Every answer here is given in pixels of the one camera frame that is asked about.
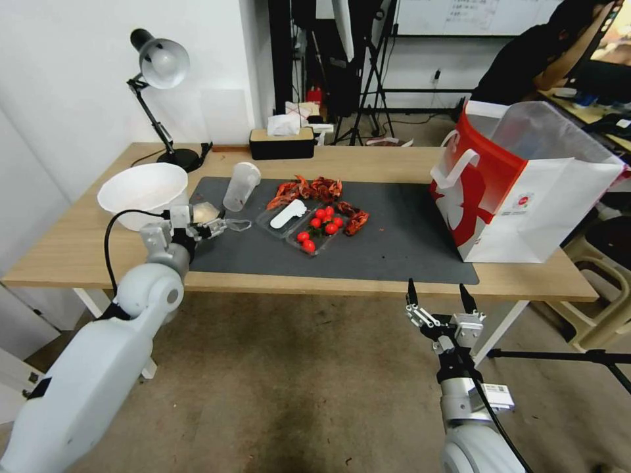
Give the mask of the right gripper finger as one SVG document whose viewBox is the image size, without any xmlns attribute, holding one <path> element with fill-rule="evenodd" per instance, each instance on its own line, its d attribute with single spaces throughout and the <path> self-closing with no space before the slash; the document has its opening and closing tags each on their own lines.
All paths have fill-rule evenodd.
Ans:
<svg viewBox="0 0 631 473">
<path fill-rule="evenodd" d="M 468 315 L 475 316 L 478 320 L 483 321 L 486 318 L 485 313 L 480 312 L 474 297 L 470 295 L 464 284 L 459 284 L 459 292 L 464 311 Z"/>
<path fill-rule="evenodd" d="M 406 292 L 406 315 L 417 328 L 440 328 L 444 325 L 426 309 L 419 305 L 415 283 L 412 278 L 408 279 L 408 289 Z"/>
</svg>

